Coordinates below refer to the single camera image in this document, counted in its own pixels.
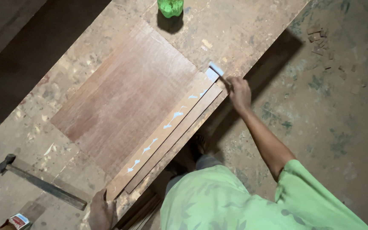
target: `concrete floor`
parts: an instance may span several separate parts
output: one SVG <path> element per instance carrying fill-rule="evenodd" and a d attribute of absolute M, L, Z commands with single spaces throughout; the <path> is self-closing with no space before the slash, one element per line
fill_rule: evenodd
<path fill-rule="evenodd" d="M 315 24 L 328 31 L 335 54 L 330 63 L 311 52 L 306 28 Z M 252 107 L 302 164 L 368 224 L 368 1 L 312 0 L 288 31 L 246 76 L 255 89 Z M 280 70 L 274 68 L 283 63 Z M 332 68 L 325 70 L 328 64 Z M 228 100 L 200 130 L 209 154 L 222 160 L 251 194 L 273 200 L 276 183 Z M 158 229 L 159 218 L 146 229 Z"/>

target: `green shirt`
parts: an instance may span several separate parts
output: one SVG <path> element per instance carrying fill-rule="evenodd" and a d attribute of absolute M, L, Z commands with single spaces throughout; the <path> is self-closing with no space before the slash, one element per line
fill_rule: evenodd
<path fill-rule="evenodd" d="M 225 166 L 191 172 L 168 192 L 160 224 L 162 230 L 368 230 L 298 160 L 281 172 L 275 202 L 251 196 Z"/>

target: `person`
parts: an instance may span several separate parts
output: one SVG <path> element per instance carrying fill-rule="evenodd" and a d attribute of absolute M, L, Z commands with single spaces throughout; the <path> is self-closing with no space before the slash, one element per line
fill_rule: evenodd
<path fill-rule="evenodd" d="M 251 90 L 240 77 L 229 81 L 233 107 L 246 123 L 252 138 L 277 182 L 274 202 L 250 195 L 240 180 L 221 162 L 198 156 L 196 171 L 170 180 L 160 210 L 162 230 L 368 230 L 368 226 L 321 185 L 294 154 L 259 120 L 251 109 Z M 202 138 L 198 147 L 202 147 Z M 103 203 L 103 191 L 98 193 Z M 108 230 L 111 214 L 92 201 L 93 230 Z"/>

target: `hammer head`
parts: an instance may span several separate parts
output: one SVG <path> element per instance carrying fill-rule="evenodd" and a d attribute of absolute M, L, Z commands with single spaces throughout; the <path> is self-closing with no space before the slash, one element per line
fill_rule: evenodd
<path fill-rule="evenodd" d="M 15 154 L 8 154 L 5 157 L 5 160 L 0 163 L 0 174 L 7 170 L 6 169 L 7 164 L 12 164 L 15 158 L 16 158 Z"/>

